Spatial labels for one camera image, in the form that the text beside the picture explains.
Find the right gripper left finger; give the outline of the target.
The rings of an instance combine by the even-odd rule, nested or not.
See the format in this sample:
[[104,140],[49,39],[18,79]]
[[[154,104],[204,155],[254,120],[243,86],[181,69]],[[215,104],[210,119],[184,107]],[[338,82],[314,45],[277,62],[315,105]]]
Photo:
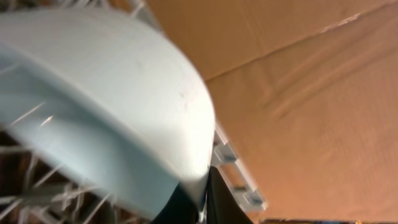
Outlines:
[[198,211],[196,205],[182,185],[178,184],[166,206],[150,223],[196,224],[197,221]]

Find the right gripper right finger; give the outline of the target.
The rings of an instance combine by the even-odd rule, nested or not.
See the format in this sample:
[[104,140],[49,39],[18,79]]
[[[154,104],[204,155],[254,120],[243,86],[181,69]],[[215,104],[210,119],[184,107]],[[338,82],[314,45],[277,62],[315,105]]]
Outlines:
[[216,167],[210,167],[207,183],[208,224],[252,224],[241,210]]

